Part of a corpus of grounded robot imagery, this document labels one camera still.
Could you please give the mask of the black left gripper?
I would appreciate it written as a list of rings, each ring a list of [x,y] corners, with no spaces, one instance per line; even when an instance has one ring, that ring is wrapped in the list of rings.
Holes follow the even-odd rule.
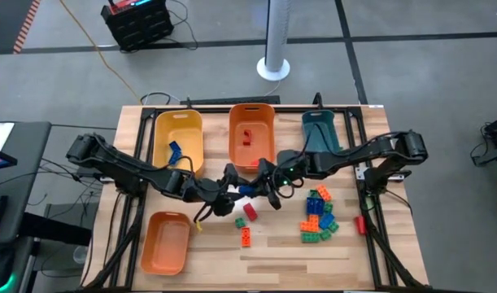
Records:
[[[233,164],[226,164],[224,169],[224,184],[238,187],[239,176]],[[208,178],[188,180],[186,182],[186,201],[213,203],[213,213],[216,216],[227,216],[235,207],[234,199],[237,194],[228,192],[226,186]]]

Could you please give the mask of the orange plastic bin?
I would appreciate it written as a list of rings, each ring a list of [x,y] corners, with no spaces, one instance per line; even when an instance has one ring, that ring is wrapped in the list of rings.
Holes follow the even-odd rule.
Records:
[[[242,103],[229,111],[229,159],[241,173],[256,173],[251,161],[265,158],[273,162],[276,157],[274,138],[275,110],[266,103]],[[243,131],[250,129],[250,146],[242,144]]]
[[[156,212],[149,220],[143,243],[144,273],[173,276],[185,265],[190,241],[190,220],[179,212]]]

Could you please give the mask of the black mat with orange edge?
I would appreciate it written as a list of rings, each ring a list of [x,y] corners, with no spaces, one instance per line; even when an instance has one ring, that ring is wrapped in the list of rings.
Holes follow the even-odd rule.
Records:
[[[0,0],[0,55],[17,55],[26,42],[41,0]]]

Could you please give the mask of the large blue square plate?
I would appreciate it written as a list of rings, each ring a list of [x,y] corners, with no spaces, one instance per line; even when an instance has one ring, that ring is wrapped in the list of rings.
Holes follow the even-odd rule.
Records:
[[[325,201],[322,198],[307,197],[306,213],[308,215],[322,216],[324,213]]]

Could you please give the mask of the black floor equipment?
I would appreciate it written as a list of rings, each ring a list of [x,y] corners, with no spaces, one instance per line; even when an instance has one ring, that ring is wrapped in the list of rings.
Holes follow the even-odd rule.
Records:
[[[470,158],[476,167],[497,161],[497,120],[486,122],[480,128],[480,134],[483,142],[470,152]]]

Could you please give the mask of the black equipment case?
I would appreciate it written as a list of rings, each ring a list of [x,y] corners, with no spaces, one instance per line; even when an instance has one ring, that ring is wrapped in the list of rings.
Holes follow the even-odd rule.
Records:
[[[122,51],[139,50],[170,35],[174,29],[166,0],[152,0],[117,15],[111,13],[108,3],[100,15]]]

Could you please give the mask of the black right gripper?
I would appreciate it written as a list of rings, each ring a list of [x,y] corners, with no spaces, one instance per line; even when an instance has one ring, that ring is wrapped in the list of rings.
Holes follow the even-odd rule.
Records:
[[[279,189],[292,181],[302,179],[307,170],[307,157],[304,151],[284,150],[277,154],[277,166],[265,158],[259,159],[259,179],[271,183],[274,172],[274,187]],[[275,209],[281,208],[281,201],[275,190],[267,195],[270,205]]]

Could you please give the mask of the black desk base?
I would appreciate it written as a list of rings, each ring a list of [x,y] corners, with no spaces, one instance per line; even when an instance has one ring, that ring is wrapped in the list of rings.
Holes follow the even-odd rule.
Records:
[[[92,230],[25,212],[18,235],[88,246],[92,238]]]

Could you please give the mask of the black computer mouse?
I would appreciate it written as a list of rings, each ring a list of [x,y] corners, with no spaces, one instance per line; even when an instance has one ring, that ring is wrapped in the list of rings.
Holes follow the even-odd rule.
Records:
[[[0,289],[11,280],[12,267],[15,260],[15,249],[12,247],[0,248]]]

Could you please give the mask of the grey desk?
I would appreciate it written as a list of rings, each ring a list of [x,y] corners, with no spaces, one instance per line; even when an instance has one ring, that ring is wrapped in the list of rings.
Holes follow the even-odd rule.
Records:
[[[19,233],[50,129],[49,122],[15,123],[2,145],[2,152],[14,157],[17,164],[0,169],[0,196],[7,198],[0,244],[13,242]]]

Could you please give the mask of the white perforated tower fan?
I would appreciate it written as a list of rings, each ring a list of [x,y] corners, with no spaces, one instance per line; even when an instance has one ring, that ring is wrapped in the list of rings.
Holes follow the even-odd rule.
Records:
[[[285,58],[291,0],[268,0],[265,54],[257,63],[257,73],[267,81],[284,80],[290,73]]]

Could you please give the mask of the dark teal plastic bin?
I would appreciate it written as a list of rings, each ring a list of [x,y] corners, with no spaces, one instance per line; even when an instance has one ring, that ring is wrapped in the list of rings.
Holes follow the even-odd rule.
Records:
[[[340,152],[342,150],[336,129],[334,113],[329,110],[305,112],[302,115],[306,152]]]

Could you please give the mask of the yellow plastic bin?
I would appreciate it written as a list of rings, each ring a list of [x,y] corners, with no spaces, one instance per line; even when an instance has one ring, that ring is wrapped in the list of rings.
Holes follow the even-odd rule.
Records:
[[[203,120],[195,110],[164,112],[155,119],[152,164],[161,168],[169,163],[173,150],[170,143],[175,142],[181,155],[190,157],[197,177],[203,173],[204,146]]]

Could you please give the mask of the red device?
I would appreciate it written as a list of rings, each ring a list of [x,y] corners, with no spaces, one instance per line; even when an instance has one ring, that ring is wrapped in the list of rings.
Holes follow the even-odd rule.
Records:
[[[110,4],[111,13],[117,15],[119,13],[130,10],[134,7],[141,6],[152,0],[107,0]]]

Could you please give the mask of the black power strip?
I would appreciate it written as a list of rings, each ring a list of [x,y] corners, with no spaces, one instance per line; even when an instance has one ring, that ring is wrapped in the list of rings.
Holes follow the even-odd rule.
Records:
[[[252,96],[252,97],[241,97],[241,98],[210,98],[210,99],[197,99],[192,100],[187,98],[184,101],[180,101],[180,105],[231,105],[239,103],[267,103],[267,104],[280,104],[281,99],[279,95],[269,95],[269,96]]]

